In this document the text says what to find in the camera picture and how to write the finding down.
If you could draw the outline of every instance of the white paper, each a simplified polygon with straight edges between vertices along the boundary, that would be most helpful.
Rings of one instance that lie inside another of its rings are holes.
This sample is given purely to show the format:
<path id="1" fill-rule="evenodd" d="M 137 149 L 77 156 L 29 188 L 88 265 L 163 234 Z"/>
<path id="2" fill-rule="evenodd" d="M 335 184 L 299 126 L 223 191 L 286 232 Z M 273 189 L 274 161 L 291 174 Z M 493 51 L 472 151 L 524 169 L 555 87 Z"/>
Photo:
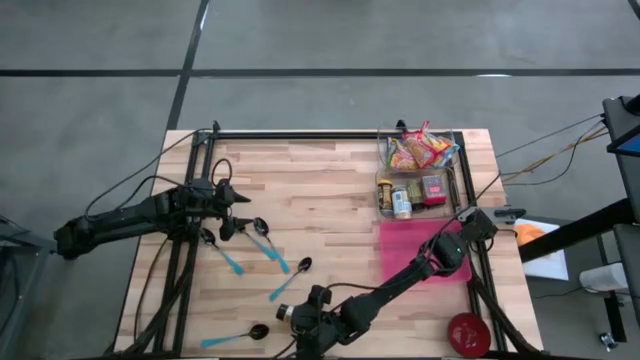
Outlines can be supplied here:
<path id="1" fill-rule="evenodd" d="M 518 219 L 515 222 L 515 226 L 523 224 L 537 226 L 545 233 L 551 232 L 560 227 L 556 224 L 547 224 L 527 219 Z M 524 273 L 528 276 L 537 276 L 556 280 L 569 280 L 569 272 L 567 271 L 567 261 L 564 257 L 564 250 L 558 250 L 552 254 L 528 261 L 524 263 L 523 266 Z"/>

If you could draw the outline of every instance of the concrete floor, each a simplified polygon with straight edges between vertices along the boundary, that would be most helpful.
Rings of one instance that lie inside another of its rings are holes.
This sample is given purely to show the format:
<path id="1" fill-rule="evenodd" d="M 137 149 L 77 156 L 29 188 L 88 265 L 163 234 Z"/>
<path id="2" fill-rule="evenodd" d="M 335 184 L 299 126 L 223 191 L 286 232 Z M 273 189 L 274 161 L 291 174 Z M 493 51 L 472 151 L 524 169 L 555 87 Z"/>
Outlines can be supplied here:
<path id="1" fill-rule="evenodd" d="M 179 69 L 198 0 L 0 0 L 0 69 Z M 640 64 L 640 21 L 625 0 L 507 1 L 218 0 L 208 9 L 195 68 L 625 68 Z M 177 78 L 0 78 L 0 213 L 49 235 L 96 194 L 139 168 L 162 143 Z M 488 128 L 497 153 L 602 111 L 605 97 L 633 95 L 638 77 L 192 79 L 177 128 L 375 128 L 397 119 L 435 127 Z M 499 159 L 521 168 L 563 147 L 577 127 Z M 576 219 L 625 196 L 605 137 L 580 147 L 571 170 L 538 187 L 509 187 L 531 214 Z M 560 172 L 568 155 L 522 180 Z M 96 210 L 118 203 L 125 184 Z M 116 330 L 135 240 L 75 262 L 52 257 L 18 358 L 97 356 Z M 595 244 L 567 251 L 571 282 L 531 279 L 532 296 L 576 287 L 599 264 Z M 534 300 L 553 353 L 608 354 L 599 298 Z"/>

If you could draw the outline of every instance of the chip bag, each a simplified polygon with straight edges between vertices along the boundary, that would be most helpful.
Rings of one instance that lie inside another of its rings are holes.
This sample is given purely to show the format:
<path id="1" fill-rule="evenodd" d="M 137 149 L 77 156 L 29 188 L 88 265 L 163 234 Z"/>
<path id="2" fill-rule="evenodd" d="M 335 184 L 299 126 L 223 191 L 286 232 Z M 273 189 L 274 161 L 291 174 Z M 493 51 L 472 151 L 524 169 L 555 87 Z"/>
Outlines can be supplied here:
<path id="1" fill-rule="evenodd" d="M 433 161 L 431 166 L 434 168 L 443 167 L 447 163 L 447 161 L 451 160 L 453 155 L 460 149 L 460 145 L 455 144 L 453 141 L 442 136 L 439 136 L 439 138 L 447 142 L 449 144 L 449 148 L 447 148 L 444 152 L 438 155 L 438 157 Z"/>
<path id="2" fill-rule="evenodd" d="M 428 121 L 422 123 L 420 130 L 402 134 L 402 139 L 421 169 L 433 164 L 452 145 L 444 138 L 430 134 Z"/>
<path id="3" fill-rule="evenodd" d="M 413 155 L 404 147 L 398 139 L 388 138 L 387 140 L 388 160 L 387 167 L 395 170 L 416 170 L 418 164 L 413 159 Z"/>

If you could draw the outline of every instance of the pink cloth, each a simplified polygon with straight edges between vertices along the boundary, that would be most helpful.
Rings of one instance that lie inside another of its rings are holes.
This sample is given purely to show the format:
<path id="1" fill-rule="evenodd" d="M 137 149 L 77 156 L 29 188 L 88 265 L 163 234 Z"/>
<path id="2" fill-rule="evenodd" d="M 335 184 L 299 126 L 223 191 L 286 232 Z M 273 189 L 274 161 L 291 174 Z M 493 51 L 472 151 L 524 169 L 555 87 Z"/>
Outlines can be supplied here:
<path id="1" fill-rule="evenodd" d="M 390 279 L 405 268 L 409 261 L 416 257 L 418 248 L 430 239 L 447 220 L 424 221 L 390 221 L 380 224 L 380 256 L 382 257 L 382 275 L 384 281 Z M 459 231 L 460 223 L 452 222 L 447 231 Z M 466 282 L 471 279 L 469 260 L 465 259 L 462 267 L 449 277 L 432 276 L 415 286 L 428 284 L 444 284 Z"/>

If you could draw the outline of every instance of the wooden table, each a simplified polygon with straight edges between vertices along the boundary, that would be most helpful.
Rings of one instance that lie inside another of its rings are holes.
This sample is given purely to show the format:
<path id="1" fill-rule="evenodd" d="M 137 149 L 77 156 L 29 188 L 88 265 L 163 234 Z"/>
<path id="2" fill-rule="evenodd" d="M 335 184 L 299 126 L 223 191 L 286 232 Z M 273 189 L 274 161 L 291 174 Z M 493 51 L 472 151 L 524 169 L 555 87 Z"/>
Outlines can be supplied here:
<path id="1" fill-rule="evenodd" d="M 479 192 L 498 171 L 491 139 L 485 129 L 462 132 L 473 185 Z M 187 133 L 169 131 L 164 146 L 168 147 Z M 182 182 L 189 144 L 190 141 L 185 141 L 167 152 L 160 160 L 158 174 Z M 219 242 L 244 267 L 243 276 L 236 275 L 213 248 L 200 245 L 183 356 L 272 356 L 291 341 L 287 325 L 275 318 L 280 303 L 297 305 L 305 302 L 313 284 L 346 281 L 375 286 L 382 283 L 375 198 L 375 174 L 379 160 L 375 140 L 216 141 L 214 156 L 214 161 L 221 157 L 231 160 L 234 188 L 252 199 L 248 204 L 234 204 L 234 216 L 260 216 L 267 220 L 271 228 L 270 238 L 292 268 L 305 256 L 313 257 L 314 262 L 308 273 L 298 276 L 271 303 L 269 294 L 288 275 L 282 273 L 277 262 L 268 260 L 259 252 L 246 236 L 237 234 L 228 243 Z M 226 174 L 226 169 L 220 169 L 220 174 Z M 156 182 L 153 191 L 164 191 L 172 186 Z M 464 186 L 459 185 L 459 189 L 466 201 Z M 500 206 L 505 201 L 502 184 L 497 181 L 479 200 L 479 205 Z M 217 221 L 207 220 L 205 224 L 217 234 Z M 152 234 L 140 241 L 116 350 L 127 347 L 133 340 L 136 305 L 151 260 L 163 240 L 162 234 Z M 165 246 L 152 275 L 142 307 L 140 328 L 150 320 L 161 302 L 169 248 Z M 489 258 L 500 305 L 525 338 L 541 349 L 540 334 L 513 235 L 499 232 Z M 336 288 L 333 304 L 360 292 Z M 174 307 L 174 318 L 169 320 L 167 344 L 172 339 L 176 311 L 177 306 Z M 414 288 L 386 306 L 367 334 L 350 346 L 335 346 L 328 355 L 456 355 L 447 342 L 447 324 L 454 315 L 468 311 L 464 284 Z M 483 307 L 483 316 L 487 314 Z M 208 349 L 200 348 L 202 339 L 243 333 L 258 322 L 271 328 L 271 333 L 264 340 L 243 338 Z"/>

